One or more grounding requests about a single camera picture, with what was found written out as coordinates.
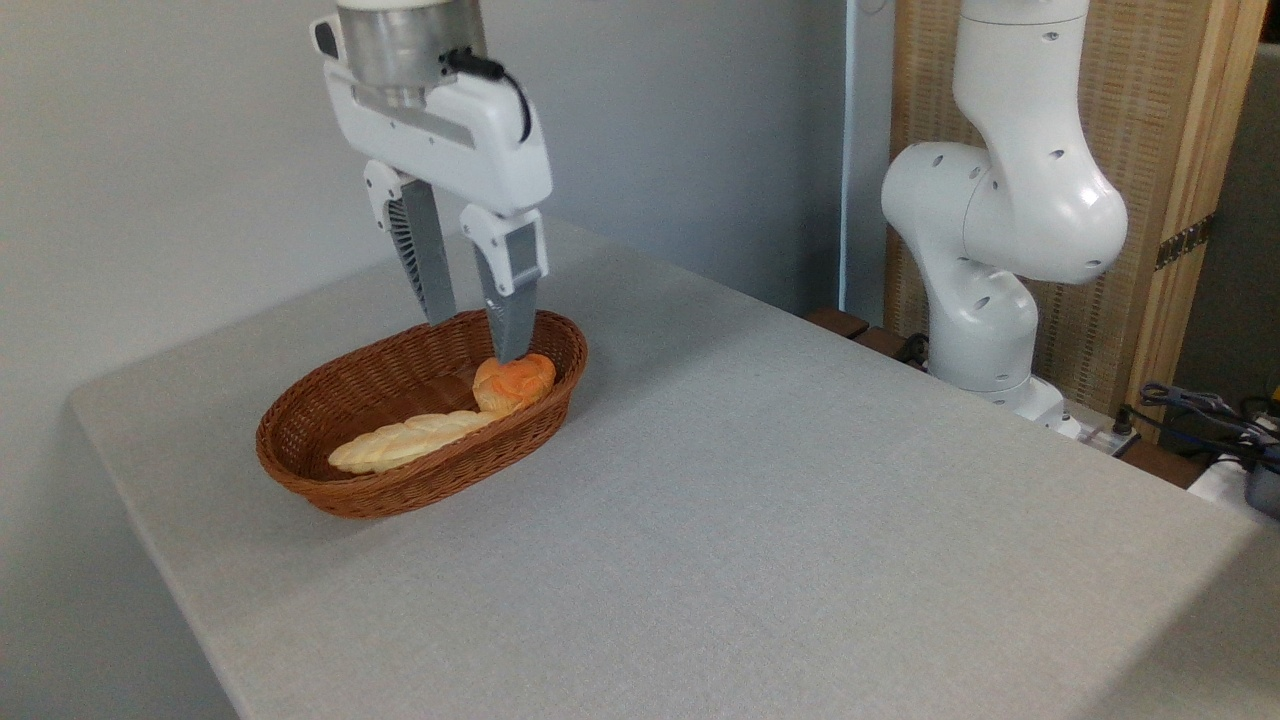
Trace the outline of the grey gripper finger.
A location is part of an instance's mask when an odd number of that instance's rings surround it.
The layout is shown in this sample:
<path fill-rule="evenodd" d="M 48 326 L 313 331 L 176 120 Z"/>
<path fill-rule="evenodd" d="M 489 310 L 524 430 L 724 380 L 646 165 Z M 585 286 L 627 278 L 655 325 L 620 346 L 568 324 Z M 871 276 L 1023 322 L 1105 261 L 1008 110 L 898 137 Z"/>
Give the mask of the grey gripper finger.
<path fill-rule="evenodd" d="M 389 234 L 425 318 L 447 322 L 457 309 L 433 187 L 378 160 L 366 164 L 364 179 L 375 223 Z"/>
<path fill-rule="evenodd" d="M 503 218 L 470 204 L 460 219 L 475 247 L 495 357 L 512 363 L 529 352 L 538 282 L 549 272 L 541 214 Z"/>

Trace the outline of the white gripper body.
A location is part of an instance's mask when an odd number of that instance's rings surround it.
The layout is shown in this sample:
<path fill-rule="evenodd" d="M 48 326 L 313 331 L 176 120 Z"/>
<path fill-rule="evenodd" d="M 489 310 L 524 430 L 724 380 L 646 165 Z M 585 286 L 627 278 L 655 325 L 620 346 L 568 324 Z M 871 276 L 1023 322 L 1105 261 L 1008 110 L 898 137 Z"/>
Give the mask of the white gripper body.
<path fill-rule="evenodd" d="M 524 129 L 509 85 L 463 74 L 431 90 L 422 108 L 392 108 L 339 61 L 325 61 L 324 73 L 340 129 L 365 156 L 500 217 L 550 195 L 540 119 L 531 110 L 531 129 Z"/>

